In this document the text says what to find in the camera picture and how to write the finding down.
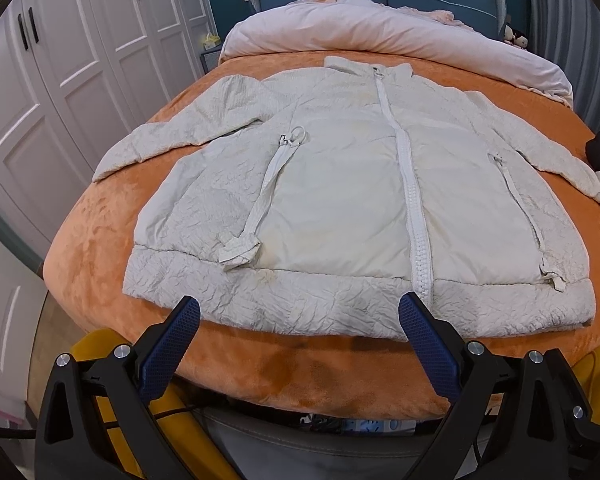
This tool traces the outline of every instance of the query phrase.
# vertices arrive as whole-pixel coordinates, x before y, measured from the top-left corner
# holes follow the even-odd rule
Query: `pocket zipper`
[[[306,142],[306,140],[307,132],[302,126],[296,126],[289,134],[280,136],[278,149],[267,166],[267,171],[264,174],[262,186],[260,187],[260,194],[253,204],[253,208],[251,208],[242,234],[239,237],[221,235],[221,242],[224,244],[224,247],[218,251],[218,262],[222,264],[224,270],[231,270],[247,264],[255,258],[260,248],[260,240],[258,240],[255,233],[260,222],[262,222],[262,219],[271,207],[278,175],[298,147]]]
[[[507,185],[507,189],[509,190],[509,194],[513,197],[513,200],[515,200],[520,210],[526,216],[526,220],[529,222],[529,225],[531,225],[531,230],[533,231],[534,237],[536,238],[536,243],[538,244],[538,249],[540,249],[540,253],[542,255],[542,262],[540,263],[540,272],[547,280],[553,282],[555,290],[558,290],[559,292],[564,292],[566,289],[566,282],[564,281],[558,270],[555,268],[551,268],[547,263],[544,257],[546,247],[544,244],[544,238],[542,237],[542,233],[538,227],[538,224],[536,224],[536,221],[526,209],[525,203],[522,201],[522,197],[516,189],[516,185],[513,183],[513,178],[511,177],[509,170],[504,164],[504,160],[499,155],[490,154],[490,157],[496,163],[496,166],[500,170],[500,173],[504,178],[504,182]]]

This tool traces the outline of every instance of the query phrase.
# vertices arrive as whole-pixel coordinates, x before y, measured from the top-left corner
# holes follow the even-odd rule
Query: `zipper pull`
[[[296,130],[300,130],[300,133],[294,134]],[[296,126],[290,133],[280,136],[280,146],[300,146],[307,137],[304,126]]]

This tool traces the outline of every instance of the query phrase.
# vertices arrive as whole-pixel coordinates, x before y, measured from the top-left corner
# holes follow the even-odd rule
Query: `stuffed animal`
[[[504,27],[504,42],[522,50],[526,50],[526,47],[529,44],[528,39],[522,32],[514,30],[509,27],[509,25],[505,25]]]

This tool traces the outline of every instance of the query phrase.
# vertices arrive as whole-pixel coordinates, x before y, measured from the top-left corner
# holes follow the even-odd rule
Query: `wardrobe door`
[[[168,89],[174,98],[202,76],[202,70],[198,72],[194,62],[178,0],[142,0],[140,7],[146,22],[152,24],[158,49],[170,74]]]
[[[89,0],[23,0],[46,88],[92,169],[139,124],[107,60]]]
[[[200,54],[204,52],[202,42],[208,33],[215,33],[216,27],[210,11],[208,0],[179,0],[184,20],[187,24],[196,61],[200,62]]]
[[[41,256],[89,185],[84,160],[46,92],[22,0],[0,18],[0,209]],[[8,213],[13,202],[28,219]]]
[[[146,0],[89,0],[107,57],[140,123],[171,99],[169,75],[152,24],[141,12]]]

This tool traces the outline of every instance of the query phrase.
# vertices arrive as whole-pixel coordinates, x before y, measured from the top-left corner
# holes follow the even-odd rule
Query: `zipper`
[[[302,126],[296,126],[289,134],[280,136],[278,149],[267,166],[260,194],[249,212],[242,234],[237,238],[232,235],[220,235],[224,247],[218,251],[218,262],[224,270],[247,264],[255,258],[260,248],[256,231],[271,207],[278,175],[306,140],[307,132]]]
[[[531,226],[531,231],[533,232],[534,238],[536,239],[536,244],[538,245],[538,249],[540,249],[540,253],[542,254],[540,272],[545,277],[545,279],[554,284],[555,290],[558,290],[559,292],[564,292],[564,290],[566,289],[566,282],[564,281],[558,270],[550,267],[547,263],[544,257],[546,246],[544,244],[544,238],[542,237],[540,228],[538,227],[538,224],[536,224],[536,221],[533,219],[529,211],[526,209],[525,203],[523,202],[520,193],[516,189],[516,185],[513,183],[513,178],[511,177],[511,174],[509,173],[509,170],[507,169],[504,160],[501,156],[493,155],[491,153],[490,157],[491,160],[495,162],[496,166],[500,170],[500,173],[504,178],[504,182],[507,185],[507,189],[509,190],[509,194],[513,197],[513,200],[515,200],[516,204],[518,204],[518,207],[524,213],[524,215],[526,216],[526,220]]]
[[[398,121],[395,120],[389,106],[386,89],[382,83],[382,73],[374,67],[374,78],[378,88],[378,98],[382,114],[395,132],[398,165],[402,175],[404,199],[407,204],[407,232],[411,243],[411,286],[428,308],[432,306],[433,268],[431,262],[431,246],[427,223],[422,209],[420,186],[413,168],[411,142]]]

